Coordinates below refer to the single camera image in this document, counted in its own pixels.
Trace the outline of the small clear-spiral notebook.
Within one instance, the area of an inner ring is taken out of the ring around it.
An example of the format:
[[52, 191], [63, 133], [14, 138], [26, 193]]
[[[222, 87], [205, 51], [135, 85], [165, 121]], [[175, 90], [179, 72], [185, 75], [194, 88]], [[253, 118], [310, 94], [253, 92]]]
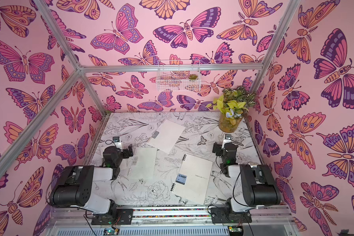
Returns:
[[157, 149], [154, 147], [137, 147], [128, 171], [130, 179], [150, 180], [153, 178]]

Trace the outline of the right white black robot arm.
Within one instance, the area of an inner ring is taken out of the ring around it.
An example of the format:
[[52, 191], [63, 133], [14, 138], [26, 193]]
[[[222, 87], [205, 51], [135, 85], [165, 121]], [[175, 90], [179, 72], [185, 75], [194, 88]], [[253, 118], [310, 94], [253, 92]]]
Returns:
[[212, 153], [221, 159], [218, 164], [221, 174], [234, 178], [232, 196], [226, 201], [227, 212], [246, 212], [253, 208], [276, 206], [281, 203], [281, 195], [267, 165], [237, 163], [238, 145], [232, 142], [213, 144]]

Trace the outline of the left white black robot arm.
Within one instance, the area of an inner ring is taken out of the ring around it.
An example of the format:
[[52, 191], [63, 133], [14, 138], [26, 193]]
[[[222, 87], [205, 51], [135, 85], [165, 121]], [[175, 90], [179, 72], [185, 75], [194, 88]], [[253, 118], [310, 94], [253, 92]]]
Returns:
[[115, 202], [94, 193], [94, 184], [116, 180], [123, 159], [132, 156], [132, 145], [126, 149], [109, 146], [103, 152], [101, 167], [93, 165], [66, 167], [52, 187], [48, 204], [55, 208], [81, 208], [94, 215], [117, 217]]

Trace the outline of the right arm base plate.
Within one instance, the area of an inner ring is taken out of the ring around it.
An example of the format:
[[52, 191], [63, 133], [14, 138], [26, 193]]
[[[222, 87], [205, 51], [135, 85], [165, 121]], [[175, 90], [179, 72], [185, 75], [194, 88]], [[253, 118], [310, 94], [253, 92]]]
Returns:
[[252, 223], [250, 212], [232, 212], [224, 207], [211, 207], [208, 209], [211, 221], [214, 224]]

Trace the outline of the potted green plant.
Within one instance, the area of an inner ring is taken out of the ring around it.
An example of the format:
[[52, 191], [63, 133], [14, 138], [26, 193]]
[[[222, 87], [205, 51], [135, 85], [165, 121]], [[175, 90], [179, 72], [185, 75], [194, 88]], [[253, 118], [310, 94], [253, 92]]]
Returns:
[[226, 88], [222, 94], [206, 105], [221, 113], [218, 127], [225, 133], [237, 130], [249, 109], [256, 105], [256, 93], [248, 91], [244, 86]]

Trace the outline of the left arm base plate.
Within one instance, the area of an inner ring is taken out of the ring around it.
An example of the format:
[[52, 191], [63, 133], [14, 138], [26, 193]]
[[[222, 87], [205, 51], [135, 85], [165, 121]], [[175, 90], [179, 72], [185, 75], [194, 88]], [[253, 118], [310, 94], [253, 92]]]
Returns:
[[133, 208], [117, 208], [107, 214], [94, 214], [92, 225], [130, 225], [133, 219]]

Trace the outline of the CAMP spiral notebook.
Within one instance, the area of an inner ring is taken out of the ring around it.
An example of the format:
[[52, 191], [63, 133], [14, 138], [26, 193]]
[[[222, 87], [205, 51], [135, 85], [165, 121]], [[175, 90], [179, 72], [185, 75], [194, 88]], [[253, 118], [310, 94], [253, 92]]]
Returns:
[[171, 192], [202, 205], [206, 198], [212, 165], [209, 160], [185, 154]]

